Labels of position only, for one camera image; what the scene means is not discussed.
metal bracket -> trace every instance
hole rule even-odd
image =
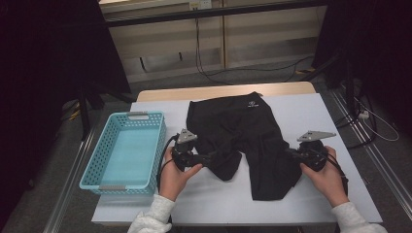
[[[312,142],[312,141],[320,140],[323,138],[330,138],[334,136],[336,136],[335,133],[309,130],[307,133],[300,136],[300,138],[298,138],[297,141],[298,142]]]
[[[182,129],[182,132],[179,135],[177,143],[182,144],[182,143],[190,142],[196,139],[197,139],[197,135],[191,133],[187,129]]]

blue plastic basket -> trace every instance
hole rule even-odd
[[[96,194],[153,195],[165,135],[162,112],[111,114],[80,188]]]

black shorts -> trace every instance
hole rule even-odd
[[[284,152],[289,144],[270,106],[256,92],[190,102],[187,128],[198,137],[199,154],[217,153],[209,169],[222,181],[232,179],[245,153],[254,200],[284,198],[301,176]]]

electrical outlet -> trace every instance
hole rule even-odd
[[[191,10],[191,11],[200,10],[199,5],[200,4],[199,4],[198,0],[191,0],[191,1],[189,1],[189,10]]]
[[[199,0],[199,10],[212,9],[212,0]]]

table surface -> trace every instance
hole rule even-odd
[[[189,100],[248,94],[253,91],[263,94],[263,99],[272,108],[281,127],[284,140],[290,143],[291,148],[298,147],[296,139],[307,130],[337,134],[323,142],[338,151],[338,161],[350,181],[349,197],[368,221],[381,222],[382,219],[328,114],[325,103],[310,83],[148,90],[139,94],[138,102],[132,105],[131,111],[163,111],[167,126],[166,138],[170,138],[185,126]],[[244,156],[238,171],[229,182],[222,182],[208,169],[202,169],[189,180],[179,196],[172,212],[174,224],[302,225],[335,222],[329,203],[306,176],[300,178],[283,200],[253,201],[248,169]],[[104,225],[130,224],[139,212],[145,212],[150,207],[152,200],[153,197],[135,195],[101,195],[92,221]]]
[[[144,102],[163,100],[210,99],[224,96],[249,94],[252,91],[260,93],[263,96],[316,93],[315,88],[309,82],[263,83],[144,90],[139,93],[137,101]]]

